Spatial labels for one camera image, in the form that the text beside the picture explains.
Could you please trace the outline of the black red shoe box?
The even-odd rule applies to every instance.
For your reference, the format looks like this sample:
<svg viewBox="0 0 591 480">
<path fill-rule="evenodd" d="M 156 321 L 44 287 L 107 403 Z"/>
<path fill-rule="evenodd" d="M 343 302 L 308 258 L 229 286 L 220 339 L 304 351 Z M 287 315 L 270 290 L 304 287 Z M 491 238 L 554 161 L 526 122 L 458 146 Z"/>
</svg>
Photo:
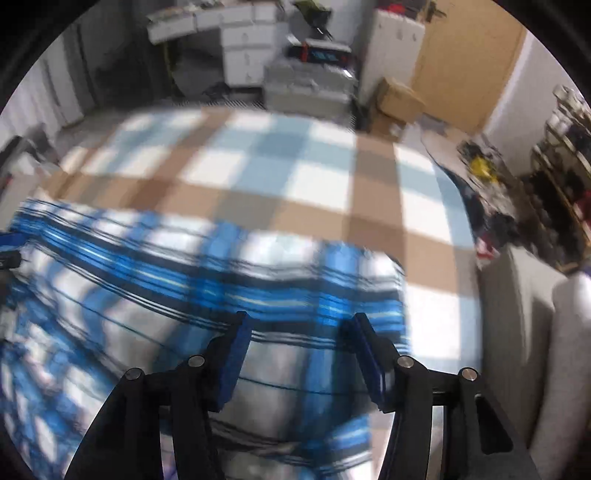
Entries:
<svg viewBox="0 0 591 480">
<path fill-rule="evenodd" d="M 353 62 L 353 51 L 348 45 L 328 40 L 307 39 L 287 47 L 287 57 L 303 63 L 327 64 L 348 68 Z"/>
</svg>

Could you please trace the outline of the grey padded bench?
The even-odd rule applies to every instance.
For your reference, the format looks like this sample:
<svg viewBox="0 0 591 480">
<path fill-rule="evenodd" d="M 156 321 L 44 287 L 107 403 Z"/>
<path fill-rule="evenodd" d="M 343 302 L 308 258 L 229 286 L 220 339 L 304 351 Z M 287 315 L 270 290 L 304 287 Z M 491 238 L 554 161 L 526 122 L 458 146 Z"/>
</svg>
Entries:
<svg viewBox="0 0 591 480">
<path fill-rule="evenodd" d="M 508 246 L 480 273 L 483 372 L 543 479 L 590 476 L 590 267 Z"/>
</svg>

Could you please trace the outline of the checked bed blanket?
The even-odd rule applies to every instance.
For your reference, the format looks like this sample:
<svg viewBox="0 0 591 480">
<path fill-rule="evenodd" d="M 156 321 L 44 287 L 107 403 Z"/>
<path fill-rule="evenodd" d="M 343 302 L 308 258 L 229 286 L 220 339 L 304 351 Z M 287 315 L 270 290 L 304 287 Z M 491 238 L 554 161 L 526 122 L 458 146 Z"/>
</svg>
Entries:
<svg viewBox="0 0 591 480">
<path fill-rule="evenodd" d="M 32 199 L 339 241 L 405 274 L 408 353 L 480 362 L 476 249 L 458 188 L 410 148 L 305 117 L 181 109 L 130 116 L 76 147 Z"/>
</svg>

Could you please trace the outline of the cardboard box on floor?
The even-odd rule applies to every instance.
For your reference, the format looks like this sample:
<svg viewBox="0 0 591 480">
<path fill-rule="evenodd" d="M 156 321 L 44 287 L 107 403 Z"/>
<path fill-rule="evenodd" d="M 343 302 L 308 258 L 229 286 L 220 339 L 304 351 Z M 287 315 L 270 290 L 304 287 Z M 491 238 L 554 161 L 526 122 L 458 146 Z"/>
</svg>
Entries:
<svg viewBox="0 0 591 480">
<path fill-rule="evenodd" d="M 370 105 L 370 135 L 399 141 L 407 127 L 425 111 L 425 102 L 411 88 L 383 78 Z"/>
</svg>

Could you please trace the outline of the wooden door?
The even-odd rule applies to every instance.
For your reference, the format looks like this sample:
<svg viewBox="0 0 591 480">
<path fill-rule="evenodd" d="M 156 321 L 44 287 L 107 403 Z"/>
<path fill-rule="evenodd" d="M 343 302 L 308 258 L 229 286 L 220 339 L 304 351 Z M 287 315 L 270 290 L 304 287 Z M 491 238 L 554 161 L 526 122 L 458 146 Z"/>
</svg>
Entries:
<svg viewBox="0 0 591 480">
<path fill-rule="evenodd" d="M 412 88 L 425 112 L 467 133 L 482 130 L 521 52 L 525 27 L 491 0 L 430 1 Z"/>
</svg>

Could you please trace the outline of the wooden shoe rack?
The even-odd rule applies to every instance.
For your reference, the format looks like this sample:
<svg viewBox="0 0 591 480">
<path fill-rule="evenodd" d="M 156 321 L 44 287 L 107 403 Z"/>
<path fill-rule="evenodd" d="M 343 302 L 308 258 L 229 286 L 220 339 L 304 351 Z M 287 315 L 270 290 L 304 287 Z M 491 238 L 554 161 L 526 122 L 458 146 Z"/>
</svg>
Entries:
<svg viewBox="0 0 591 480">
<path fill-rule="evenodd" d="M 556 107 L 531 149 L 529 199 L 548 261 L 563 273 L 590 259 L 590 106 L 573 88 L 553 90 Z"/>
</svg>

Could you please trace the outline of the blue plaid flannel shirt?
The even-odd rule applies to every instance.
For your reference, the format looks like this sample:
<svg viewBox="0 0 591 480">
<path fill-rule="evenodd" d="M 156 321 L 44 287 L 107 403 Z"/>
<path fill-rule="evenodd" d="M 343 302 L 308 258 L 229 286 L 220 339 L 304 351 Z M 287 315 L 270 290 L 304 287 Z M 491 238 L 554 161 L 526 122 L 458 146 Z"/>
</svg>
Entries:
<svg viewBox="0 0 591 480">
<path fill-rule="evenodd" d="M 60 479 L 123 372 L 176 367 L 238 311 L 252 340 L 212 427 L 232 479 L 371 479 L 370 400 L 346 322 L 400 351 L 405 274 L 339 241 L 28 199 L 1 310 L 1 422 L 33 474 Z"/>
</svg>

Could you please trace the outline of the silver aluminium suitcase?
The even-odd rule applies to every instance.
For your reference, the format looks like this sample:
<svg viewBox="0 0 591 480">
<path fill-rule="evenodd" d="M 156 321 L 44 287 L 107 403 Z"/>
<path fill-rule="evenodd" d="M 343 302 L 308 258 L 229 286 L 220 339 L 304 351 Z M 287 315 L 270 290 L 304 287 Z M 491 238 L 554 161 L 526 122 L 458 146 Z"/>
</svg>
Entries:
<svg viewBox="0 0 591 480">
<path fill-rule="evenodd" d="M 264 68 L 267 110 L 343 122 L 351 113 L 356 76 L 348 69 L 279 58 Z"/>
</svg>

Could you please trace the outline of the white narrow cabinet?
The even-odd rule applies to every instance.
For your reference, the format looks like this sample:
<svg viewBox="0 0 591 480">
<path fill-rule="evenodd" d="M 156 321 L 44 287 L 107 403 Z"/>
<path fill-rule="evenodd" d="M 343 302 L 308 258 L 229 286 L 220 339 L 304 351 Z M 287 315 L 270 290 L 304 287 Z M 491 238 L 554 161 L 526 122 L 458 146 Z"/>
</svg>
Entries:
<svg viewBox="0 0 591 480">
<path fill-rule="evenodd" d="M 425 37 L 425 25 L 406 16 L 376 9 L 363 57 L 358 101 L 366 105 L 383 78 L 409 86 Z"/>
</svg>

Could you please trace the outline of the white desk with drawers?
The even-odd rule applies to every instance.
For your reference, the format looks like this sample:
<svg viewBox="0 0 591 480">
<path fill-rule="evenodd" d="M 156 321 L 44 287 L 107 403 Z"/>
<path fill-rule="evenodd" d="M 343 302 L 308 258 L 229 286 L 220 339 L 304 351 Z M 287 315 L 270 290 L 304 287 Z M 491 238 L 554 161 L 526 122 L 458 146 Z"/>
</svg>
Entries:
<svg viewBox="0 0 591 480">
<path fill-rule="evenodd" d="M 287 44 L 286 12 L 277 1 L 212 1 L 158 10 L 147 16 L 151 44 L 184 37 L 215 39 L 230 88 L 259 88 L 264 71 Z"/>
</svg>

